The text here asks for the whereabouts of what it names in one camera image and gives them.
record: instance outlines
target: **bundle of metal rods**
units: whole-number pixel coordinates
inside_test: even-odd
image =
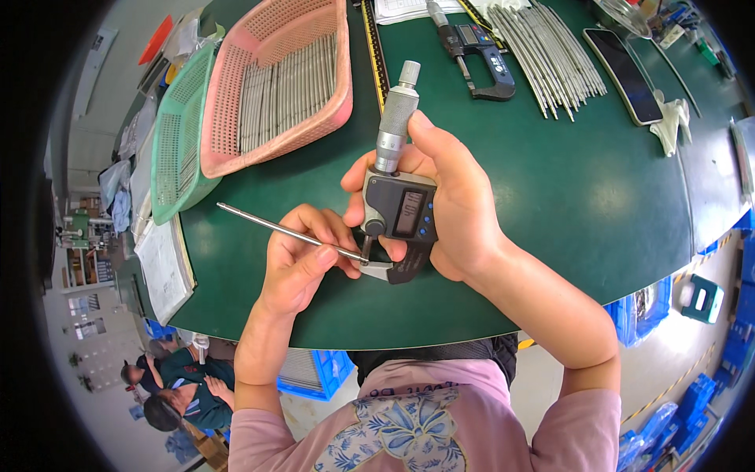
[[[335,92],[335,33],[278,63],[244,68],[239,98],[239,152],[248,153],[314,115]]]
[[[531,0],[532,8],[488,7],[488,16],[524,71],[540,111],[563,106],[574,121],[587,97],[608,93],[590,58],[552,8]]]

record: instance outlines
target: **micrometer lcd display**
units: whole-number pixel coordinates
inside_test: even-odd
[[[414,231],[417,229],[417,215],[422,206],[422,200],[424,200],[424,193],[409,192],[408,190],[404,192],[394,233],[405,236],[414,235]]]
[[[461,30],[461,34],[464,35],[464,41],[466,41],[468,45],[475,45],[479,42],[469,25],[459,25],[459,30]]]

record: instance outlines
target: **yellow ruler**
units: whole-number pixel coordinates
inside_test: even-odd
[[[370,53],[372,64],[372,77],[377,92],[377,103],[380,105],[380,113],[383,114],[385,99],[388,96],[390,86],[388,84],[388,70],[385,67],[383,46],[380,44],[378,25],[375,23],[374,6],[372,0],[362,0],[362,18],[365,21],[365,33],[367,34],[367,49]]]

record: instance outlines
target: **hand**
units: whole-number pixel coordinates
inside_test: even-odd
[[[498,226],[495,201],[488,175],[452,134],[433,123],[419,110],[409,119],[407,145],[399,161],[399,171],[433,179],[438,190],[433,200],[438,242],[430,261],[444,277],[459,281],[482,273],[489,255],[503,244],[512,244]],[[362,186],[368,166],[375,161],[375,151],[354,163],[341,179],[341,186],[352,192],[344,223],[355,227],[365,217]],[[393,261],[406,254],[406,243],[379,238]]]
[[[209,390],[210,393],[212,393],[214,396],[219,396],[220,398],[223,398],[227,393],[231,391],[226,383],[219,378],[206,375],[205,383],[207,384],[207,390]]]
[[[267,271],[259,302],[274,316],[296,315],[309,306],[320,281],[338,266],[358,279],[358,263],[339,255],[332,245],[358,252],[351,230],[332,210],[302,204],[280,221],[281,226],[306,233],[325,244],[314,246],[277,231],[267,244]]]

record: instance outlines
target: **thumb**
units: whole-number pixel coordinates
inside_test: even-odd
[[[288,269],[287,289],[292,295],[304,290],[310,282],[325,275],[337,260],[338,253],[333,246],[321,245]]]
[[[437,128],[420,110],[415,110],[409,119],[411,142],[429,156],[444,180],[458,175],[467,175],[479,164],[472,153],[453,134]]]

